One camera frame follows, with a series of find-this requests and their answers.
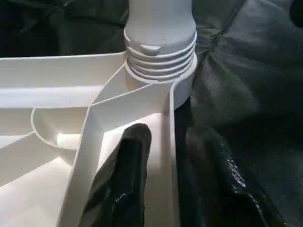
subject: white plastic stand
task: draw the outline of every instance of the white plastic stand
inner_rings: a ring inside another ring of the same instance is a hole
[[[159,22],[147,10],[155,4],[158,20],[178,13],[179,25],[188,23],[140,44],[134,27]],[[130,0],[127,52],[0,59],[0,226],[77,227],[96,172],[137,122],[152,132],[145,227],[179,226],[174,110],[197,65],[190,9],[190,0]]]

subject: white plastic frame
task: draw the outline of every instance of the white plastic frame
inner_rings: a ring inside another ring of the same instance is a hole
[[[124,52],[0,59],[1,226],[76,227],[96,172],[136,122],[152,132],[145,226],[179,225],[174,110],[193,75],[147,84],[124,61]]]

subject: shiny black plastic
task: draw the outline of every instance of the shiny black plastic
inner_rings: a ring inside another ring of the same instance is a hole
[[[127,128],[98,171],[80,227],[143,227],[146,165],[152,135],[145,124]]]

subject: white plastic pipe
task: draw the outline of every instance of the white plastic pipe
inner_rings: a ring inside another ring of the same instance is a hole
[[[195,55],[192,0],[129,0],[125,43],[131,75],[157,81],[180,77]]]

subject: dark fabric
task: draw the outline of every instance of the dark fabric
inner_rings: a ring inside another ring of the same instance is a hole
[[[194,2],[200,60],[194,125],[226,138],[287,226],[300,227],[303,29],[291,20],[293,1]]]
[[[121,52],[128,0],[0,0],[0,57]]]

